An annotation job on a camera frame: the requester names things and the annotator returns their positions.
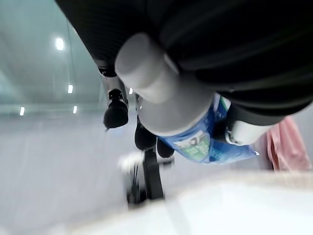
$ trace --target black stand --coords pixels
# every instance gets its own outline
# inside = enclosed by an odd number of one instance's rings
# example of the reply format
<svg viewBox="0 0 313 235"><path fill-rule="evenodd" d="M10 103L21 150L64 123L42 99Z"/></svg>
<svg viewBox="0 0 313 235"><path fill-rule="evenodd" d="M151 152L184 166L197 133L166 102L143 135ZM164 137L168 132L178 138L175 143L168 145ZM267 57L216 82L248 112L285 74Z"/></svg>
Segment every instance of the black stand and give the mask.
<svg viewBox="0 0 313 235"><path fill-rule="evenodd" d="M145 152L143 172L145 176L147 198L151 200L164 199L159 164L157 163L156 152L153 149Z"/></svg>

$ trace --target ceiling light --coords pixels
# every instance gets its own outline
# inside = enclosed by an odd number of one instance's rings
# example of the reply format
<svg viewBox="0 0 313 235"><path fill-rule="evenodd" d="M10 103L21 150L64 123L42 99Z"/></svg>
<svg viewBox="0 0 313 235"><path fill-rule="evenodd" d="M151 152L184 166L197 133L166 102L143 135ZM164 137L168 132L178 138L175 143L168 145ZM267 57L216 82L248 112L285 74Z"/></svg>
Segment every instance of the ceiling light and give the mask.
<svg viewBox="0 0 313 235"><path fill-rule="evenodd" d="M73 85L68 86L67 93L72 94L73 93Z"/></svg>
<svg viewBox="0 0 313 235"><path fill-rule="evenodd" d="M57 38L55 40L55 47L57 50L64 50L64 41L62 38Z"/></svg>
<svg viewBox="0 0 313 235"><path fill-rule="evenodd" d="M24 115L25 107L21 107L20 116Z"/></svg>

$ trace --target pink clothing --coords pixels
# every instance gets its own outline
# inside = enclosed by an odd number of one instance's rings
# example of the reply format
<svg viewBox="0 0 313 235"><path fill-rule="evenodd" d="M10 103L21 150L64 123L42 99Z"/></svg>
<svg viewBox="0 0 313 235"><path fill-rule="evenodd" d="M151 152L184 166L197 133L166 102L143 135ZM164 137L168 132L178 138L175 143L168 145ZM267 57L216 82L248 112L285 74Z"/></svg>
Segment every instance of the pink clothing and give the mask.
<svg viewBox="0 0 313 235"><path fill-rule="evenodd" d="M274 170L309 170L312 168L297 124L286 117L267 132L268 157Z"/></svg>

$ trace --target ceiling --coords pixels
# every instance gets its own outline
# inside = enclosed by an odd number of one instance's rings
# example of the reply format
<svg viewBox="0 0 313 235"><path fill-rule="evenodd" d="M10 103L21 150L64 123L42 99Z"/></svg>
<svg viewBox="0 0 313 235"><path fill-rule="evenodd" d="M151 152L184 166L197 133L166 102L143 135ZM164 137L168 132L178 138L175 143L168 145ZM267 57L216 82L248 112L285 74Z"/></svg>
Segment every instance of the ceiling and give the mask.
<svg viewBox="0 0 313 235"><path fill-rule="evenodd" d="M18 115L22 106L25 114L72 112L74 105L106 107L97 67L74 28L53 0L0 0L0 114Z"/></svg>

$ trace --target blue plastic bag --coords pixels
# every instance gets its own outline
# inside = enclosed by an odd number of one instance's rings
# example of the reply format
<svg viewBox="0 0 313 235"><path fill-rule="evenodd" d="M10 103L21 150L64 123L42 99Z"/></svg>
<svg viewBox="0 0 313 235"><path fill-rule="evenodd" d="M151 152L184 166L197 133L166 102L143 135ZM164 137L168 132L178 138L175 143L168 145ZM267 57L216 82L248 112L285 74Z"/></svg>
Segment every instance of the blue plastic bag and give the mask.
<svg viewBox="0 0 313 235"><path fill-rule="evenodd" d="M216 95L206 115L179 135L160 137L185 158L202 164L227 164L256 156L249 146L236 146L211 138L214 125L226 116L230 102Z"/></svg>

